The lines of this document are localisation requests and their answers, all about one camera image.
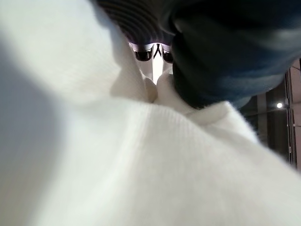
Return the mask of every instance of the dark blue sleeve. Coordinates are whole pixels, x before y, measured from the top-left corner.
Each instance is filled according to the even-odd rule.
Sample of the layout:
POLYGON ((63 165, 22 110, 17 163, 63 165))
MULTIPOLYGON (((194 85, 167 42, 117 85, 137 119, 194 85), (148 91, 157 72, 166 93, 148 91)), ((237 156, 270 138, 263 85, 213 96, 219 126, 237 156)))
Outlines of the dark blue sleeve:
POLYGON ((300 0, 167 0, 162 9, 161 26, 175 34, 174 85, 195 108, 241 107, 301 55, 300 0))

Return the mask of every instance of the white sweater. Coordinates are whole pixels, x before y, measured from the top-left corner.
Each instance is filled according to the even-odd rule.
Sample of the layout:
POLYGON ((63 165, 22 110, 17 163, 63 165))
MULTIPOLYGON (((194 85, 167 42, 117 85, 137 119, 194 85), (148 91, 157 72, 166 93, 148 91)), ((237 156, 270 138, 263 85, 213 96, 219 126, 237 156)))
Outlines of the white sweater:
POLYGON ((0 0, 0 73, 1 226, 301 225, 300 176, 229 103, 147 103, 90 2, 0 0))

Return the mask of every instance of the white knit fabric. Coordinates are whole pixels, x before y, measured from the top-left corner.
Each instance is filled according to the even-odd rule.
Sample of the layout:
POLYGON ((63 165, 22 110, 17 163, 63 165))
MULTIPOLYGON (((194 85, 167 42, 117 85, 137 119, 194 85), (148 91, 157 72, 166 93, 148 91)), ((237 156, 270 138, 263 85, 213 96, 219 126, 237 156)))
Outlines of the white knit fabric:
POLYGON ((0 0, 1 226, 299 226, 301 180, 229 103, 158 81, 85 0, 0 0))

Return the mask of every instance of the light fixture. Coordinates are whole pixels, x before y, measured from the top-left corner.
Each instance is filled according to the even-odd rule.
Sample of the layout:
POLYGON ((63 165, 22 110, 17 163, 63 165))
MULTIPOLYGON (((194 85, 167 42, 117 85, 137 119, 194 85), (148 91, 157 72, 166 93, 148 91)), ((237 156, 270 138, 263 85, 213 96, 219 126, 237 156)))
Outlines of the light fixture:
POLYGON ((283 104, 282 103, 278 103, 277 104, 277 108, 282 108, 283 107, 283 104))

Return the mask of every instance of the bright light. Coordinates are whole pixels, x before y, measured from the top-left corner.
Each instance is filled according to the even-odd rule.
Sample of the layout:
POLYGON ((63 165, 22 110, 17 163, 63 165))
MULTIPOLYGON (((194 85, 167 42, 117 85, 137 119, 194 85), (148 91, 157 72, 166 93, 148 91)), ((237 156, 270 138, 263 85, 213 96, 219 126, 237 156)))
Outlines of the bright light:
POLYGON ((277 104, 277 108, 282 108, 283 107, 283 104, 282 103, 278 103, 277 104))

